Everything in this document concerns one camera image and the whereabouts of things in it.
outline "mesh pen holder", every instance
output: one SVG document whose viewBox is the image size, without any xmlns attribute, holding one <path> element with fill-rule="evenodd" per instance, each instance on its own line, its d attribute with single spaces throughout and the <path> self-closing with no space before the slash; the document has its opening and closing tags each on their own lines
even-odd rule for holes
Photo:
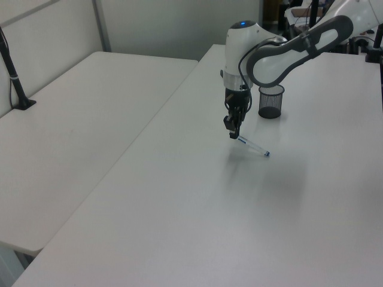
<svg viewBox="0 0 383 287">
<path fill-rule="evenodd" d="M 285 88 L 277 85 L 271 88 L 259 88 L 259 111 L 263 118 L 278 118 L 281 115 L 282 95 Z"/>
</svg>

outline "black stand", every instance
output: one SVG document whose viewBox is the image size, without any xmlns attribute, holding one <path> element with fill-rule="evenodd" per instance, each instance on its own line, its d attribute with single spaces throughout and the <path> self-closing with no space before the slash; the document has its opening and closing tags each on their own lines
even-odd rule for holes
<svg viewBox="0 0 383 287">
<path fill-rule="evenodd" d="M 373 47 L 367 47 L 367 63 L 380 63 L 381 56 L 383 55 L 383 50 L 381 48 L 383 38 L 383 24 L 378 26 L 378 30 L 376 31 L 375 41 L 373 43 Z"/>
<path fill-rule="evenodd" d="M 314 25 L 317 24 L 318 7 L 319 7 L 319 0 L 312 0 L 310 23 L 309 23 L 310 28 L 314 27 Z"/>
<path fill-rule="evenodd" d="M 29 107 L 33 106 L 36 101 L 35 100 L 29 100 L 24 93 L 22 84 L 19 80 L 19 76 L 17 75 L 16 69 L 13 65 L 10 51 L 7 45 L 7 42 L 5 40 L 4 34 L 2 32 L 2 29 L 0 27 L 0 53 L 4 60 L 5 66 L 7 67 L 8 73 L 10 75 L 10 79 L 13 83 L 14 89 L 17 93 L 17 97 L 19 98 L 19 104 L 15 106 L 15 109 L 21 109 L 22 111 L 25 111 Z"/>
</svg>

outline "white table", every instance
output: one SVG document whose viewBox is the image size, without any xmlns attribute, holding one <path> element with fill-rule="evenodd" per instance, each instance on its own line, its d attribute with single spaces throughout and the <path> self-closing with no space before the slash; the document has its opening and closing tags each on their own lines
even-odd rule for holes
<svg viewBox="0 0 383 287">
<path fill-rule="evenodd" d="M 0 244 L 35 255 L 197 62 L 94 53 L 0 119 Z"/>
<path fill-rule="evenodd" d="M 275 120 L 253 88 L 267 159 L 229 139 L 223 65 L 214 45 L 15 287 L 381 286 L 379 66 L 308 62 Z"/>
</svg>

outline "black cable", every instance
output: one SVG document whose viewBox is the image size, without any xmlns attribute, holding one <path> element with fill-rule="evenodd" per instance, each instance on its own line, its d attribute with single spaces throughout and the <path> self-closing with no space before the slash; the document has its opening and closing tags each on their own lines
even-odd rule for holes
<svg viewBox="0 0 383 287">
<path fill-rule="evenodd" d="M 305 27 L 307 27 L 307 18 L 309 17 L 309 10 L 307 10 L 307 13 L 306 13 L 306 24 L 305 24 Z"/>
<path fill-rule="evenodd" d="M 330 8 L 331 8 L 331 6 L 334 4 L 334 2 L 332 2 L 328 7 L 327 7 L 327 9 L 325 10 L 325 11 L 323 11 L 323 13 L 322 13 L 322 17 L 320 17 L 319 19 L 318 19 L 318 21 L 316 22 L 316 24 L 318 24 L 322 19 L 323 19 L 323 17 L 324 16 L 326 16 L 326 14 L 327 14 L 327 12 L 329 12 L 329 10 L 330 10 Z"/>
<path fill-rule="evenodd" d="M 306 14 L 306 23 L 307 23 L 307 18 L 309 17 L 309 9 L 310 9 L 310 7 L 311 7 L 311 4 L 310 4 L 309 7 L 306 8 L 305 12 L 302 14 L 302 15 L 305 15 L 305 14 Z M 295 21 L 295 23 L 294 23 L 294 26 L 295 26 L 295 24 L 298 22 L 298 20 L 299 20 L 300 18 L 303 18 L 303 17 L 302 17 L 302 16 L 301 16 L 301 17 L 298 17 L 298 19 L 297 19 L 297 20 Z"/>
<path fill-rule="evenodd" d="M 10 79 L 10 105 L 11 109 L 13 109 L 13 104 L 12 104 L 12 80 Z"/>
<path fill-rule="evenodd" d="M 354 39 L 355 38 L 366 38 L 368 40 L 371 40 L 371 41 L 375 42 L 375 40 L 373 40 L 372 38 L 366 37 L 366 36 L 356 36 L 356 37 L 354 37 Z"/>
<path fill-rule="evenodd" d="M 274 39 L 274 38 L 275 38 L 275 37 L 273 37 L 273 38 L 268 38 L 268 39 L 263 40 L 261 43 L 255 45 L 253 48 L 251 48 L 250 50 L 248 50 L 248 51 L 242 56 L 242 58 L 240 59 L 240 61 L 239 61 L 239 63 L 238 63 L 238 71 L 239 71 L 239 74 L 241 75 L 242 81 L 245 83 L 245 88 L 246 88 L 247 90 L 249 90 L 250 88 L 249 88 L 249 85 L 248 85 L 247 82 L 246 82 L 246 79 L 245 79 L 245 77 L 244 77 L 242 71 L 241 71 L 241 64 L 242 64 L 242 61 L 247 57 L 247 55 L 249 55 L 249 54 L 250 54 L 253 50 L 255 50 L 255 49 L 259 49 L 259 48 L 261 48 L 261 47 L 263 47 L 263 46 L 265 46 L 265 45 L 280 46 L 280 45 L 286 43 L 286 42 L 269 41 L 269 40 Z M 253 105 L 253 97 L 252 97 L 252 95 L 250 94 L 250 104 L 249 104 L 249 107 L 248 107 L 248 109 L 247 109 L 247 112 L 250 111 L 252 105 Z"/>
</svg>

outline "white robotic arm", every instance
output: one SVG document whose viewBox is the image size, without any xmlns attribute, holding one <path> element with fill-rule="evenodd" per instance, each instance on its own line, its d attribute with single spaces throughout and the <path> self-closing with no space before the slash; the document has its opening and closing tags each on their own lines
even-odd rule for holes
<svg viewBox="0 0 383 287">
<path fill-rule="evenodd" d="M 251 21 L 234 24 L 227 33 L 223 74 L 230 137 L 239 136 L 253 83 L 273 87 L 297 66 L 381 23 L 382 0 L 335 0 L 319 23 L 289 42 Z"/>
</svg>

